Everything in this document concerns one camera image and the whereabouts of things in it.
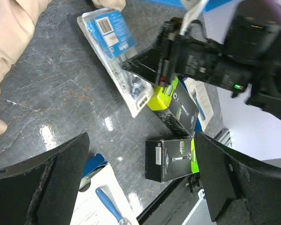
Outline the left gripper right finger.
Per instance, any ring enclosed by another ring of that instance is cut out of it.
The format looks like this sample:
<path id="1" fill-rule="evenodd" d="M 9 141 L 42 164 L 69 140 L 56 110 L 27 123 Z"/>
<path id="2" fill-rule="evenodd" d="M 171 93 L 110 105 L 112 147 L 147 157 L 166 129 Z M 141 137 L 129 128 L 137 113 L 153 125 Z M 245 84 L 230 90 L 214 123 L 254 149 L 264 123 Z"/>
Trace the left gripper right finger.
<path id="1" fill-rule="evenodd" d="M 231 149 L 202 132 L 194 136 L 212 222 L 281 225 L 281 168 Z"/>

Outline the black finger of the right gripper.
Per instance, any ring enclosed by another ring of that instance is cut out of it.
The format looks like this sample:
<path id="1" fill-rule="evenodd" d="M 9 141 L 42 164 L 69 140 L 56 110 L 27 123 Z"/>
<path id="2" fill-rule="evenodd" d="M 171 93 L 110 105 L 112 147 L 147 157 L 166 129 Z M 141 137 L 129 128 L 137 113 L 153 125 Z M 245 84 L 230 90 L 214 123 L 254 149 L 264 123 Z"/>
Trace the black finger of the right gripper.
<path id="1" fill-rule="evenodd" d="M 169 43 L 156 44 L 124 61 L 123 70 L 131 72 L 155 86 L 168 86 Z"/>

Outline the clear blister razor pack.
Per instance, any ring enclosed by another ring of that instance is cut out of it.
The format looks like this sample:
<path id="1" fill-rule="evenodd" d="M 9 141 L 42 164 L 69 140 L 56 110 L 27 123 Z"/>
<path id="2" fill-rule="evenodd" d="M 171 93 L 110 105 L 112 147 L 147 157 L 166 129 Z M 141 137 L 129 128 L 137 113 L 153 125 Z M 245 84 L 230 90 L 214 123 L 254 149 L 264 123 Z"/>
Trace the clear blister razor pack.
<path id="1" fill-rule="evenodd" d="M 135 118 L 151 99 L 153 87 L 122 69 L 122 64 L 137 53 L 124 17 L 118 10 L 102 8 L 82 14 L 77 23 Z"/>

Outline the white razor box right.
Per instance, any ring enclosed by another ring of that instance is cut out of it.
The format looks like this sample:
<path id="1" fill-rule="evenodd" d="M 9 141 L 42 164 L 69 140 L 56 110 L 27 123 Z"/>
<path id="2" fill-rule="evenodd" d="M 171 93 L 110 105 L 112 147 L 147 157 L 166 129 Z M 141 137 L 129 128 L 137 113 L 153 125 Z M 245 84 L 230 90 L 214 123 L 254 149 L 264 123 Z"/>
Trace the white razor box right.
<path id="1" fill-rule="evenodd" d="M 187 92 L 199 110 L 199 122 L 202 131 L 205 131 L 214 115 L 205 84 L 192 78 L 184 78 L 183 84 L 185 85 Z"/>

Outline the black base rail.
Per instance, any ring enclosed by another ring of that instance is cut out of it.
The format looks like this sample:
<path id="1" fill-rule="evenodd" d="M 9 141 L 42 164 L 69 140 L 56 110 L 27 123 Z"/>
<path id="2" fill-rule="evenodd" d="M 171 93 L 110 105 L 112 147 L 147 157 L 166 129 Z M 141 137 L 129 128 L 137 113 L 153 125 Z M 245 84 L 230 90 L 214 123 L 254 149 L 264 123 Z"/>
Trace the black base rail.
<path id="1" fill-rule="evenodd" d="M 137 217 L 140 225 L 181 225 L 191 212 L 202 190 L 200 174 L 171 182 Z"/>

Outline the white box blue razor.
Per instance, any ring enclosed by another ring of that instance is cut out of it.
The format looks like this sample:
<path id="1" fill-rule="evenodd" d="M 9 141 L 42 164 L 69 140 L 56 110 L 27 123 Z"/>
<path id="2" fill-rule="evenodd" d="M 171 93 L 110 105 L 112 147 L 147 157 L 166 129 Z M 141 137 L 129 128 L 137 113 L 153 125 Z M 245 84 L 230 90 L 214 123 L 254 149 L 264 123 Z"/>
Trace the white box blue razor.
<path id="1" fill-rule="evenodd" d="M 85 164 L 70 224 L 138 223 L 112 166 L 101 154 L 95 154 Z"/>

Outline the beige cloth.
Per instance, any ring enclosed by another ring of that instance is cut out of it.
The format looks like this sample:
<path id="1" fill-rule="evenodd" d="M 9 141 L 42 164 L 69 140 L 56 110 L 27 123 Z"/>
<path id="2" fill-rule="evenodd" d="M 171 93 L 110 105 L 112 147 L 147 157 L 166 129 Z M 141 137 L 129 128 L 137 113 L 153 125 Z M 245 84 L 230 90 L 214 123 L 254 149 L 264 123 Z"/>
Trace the beige cloth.
<path id="1" fill-rule="evenodd" d="M 29 42 L 48 0 L 0 0 L 0 82 Z M 0 135 L 7 124 L 0 119 Z"/>

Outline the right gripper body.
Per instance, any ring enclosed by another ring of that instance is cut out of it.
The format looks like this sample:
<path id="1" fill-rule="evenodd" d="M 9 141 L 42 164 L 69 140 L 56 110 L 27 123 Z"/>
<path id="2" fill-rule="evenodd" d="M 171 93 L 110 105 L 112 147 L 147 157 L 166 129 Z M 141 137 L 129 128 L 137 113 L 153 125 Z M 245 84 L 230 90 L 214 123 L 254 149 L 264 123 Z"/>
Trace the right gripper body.
<path id="1" fill-rule="evenodd" d="M 155 82 L 168 85 L 176 76 L 186 76 L 229 91 L 245 91 L 254 67 L 234 61 L 223 53 L 223 45 L 207 38 L 198 19 L 188 25 L 184 35 L 182 19 L 165 21 L 155 41 L 160 59 Z"/>

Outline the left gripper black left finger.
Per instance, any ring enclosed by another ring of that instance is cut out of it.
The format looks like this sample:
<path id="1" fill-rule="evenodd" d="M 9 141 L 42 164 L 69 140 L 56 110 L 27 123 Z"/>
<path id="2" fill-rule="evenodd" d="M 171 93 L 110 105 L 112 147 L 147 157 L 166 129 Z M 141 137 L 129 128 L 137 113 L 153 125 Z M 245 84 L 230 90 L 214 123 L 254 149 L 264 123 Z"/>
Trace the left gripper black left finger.
<path id="1" fill-rule="evenodd" d="M 71 222 L 89 136 L 0 169 L 0 225 L 68 225 Z"/>

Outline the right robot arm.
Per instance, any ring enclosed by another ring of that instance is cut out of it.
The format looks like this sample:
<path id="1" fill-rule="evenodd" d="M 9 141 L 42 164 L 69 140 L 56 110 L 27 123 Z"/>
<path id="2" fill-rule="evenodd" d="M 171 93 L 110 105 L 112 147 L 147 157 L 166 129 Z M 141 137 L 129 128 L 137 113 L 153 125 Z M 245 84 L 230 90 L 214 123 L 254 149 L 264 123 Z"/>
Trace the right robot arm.
<path id="1" fill-rule="evenodd" d="M 153 85 L 168 86 L 185 76 L 229 90 L 232 97 L 250 87 L 247 105 L 281 120 L 281 5 L 273 0 L 238 3 L 223 43 L 202 33 L 192 35 L 204 1 L 184 18 L 162 24 L 148 49 L 122 64 L 122 68 Z"/>

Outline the blue shelf unit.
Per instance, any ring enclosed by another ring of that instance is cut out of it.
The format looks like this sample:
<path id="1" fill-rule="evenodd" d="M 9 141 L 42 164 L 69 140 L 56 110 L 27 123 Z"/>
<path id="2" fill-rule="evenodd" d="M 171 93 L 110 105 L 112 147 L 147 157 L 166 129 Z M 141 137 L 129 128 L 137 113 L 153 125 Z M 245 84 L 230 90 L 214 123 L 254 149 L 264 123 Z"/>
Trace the blue shelf unit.
<path id="1" fill-rule="evenodd" d="M 154 4 L 160 4 L 165 5 L 168 7 L 174 7 L 174 8 L 184 8 L 183 4 L 180 0 L 143 0 L 145 2 L 154 3 Z M 205 8 L 203 9 L 203 12 L 208 12 L 210 10 L 213 10 L 217 7 L 220 7 L 226 3 L 231 2 L 232 0 L 210 0 Z"/>

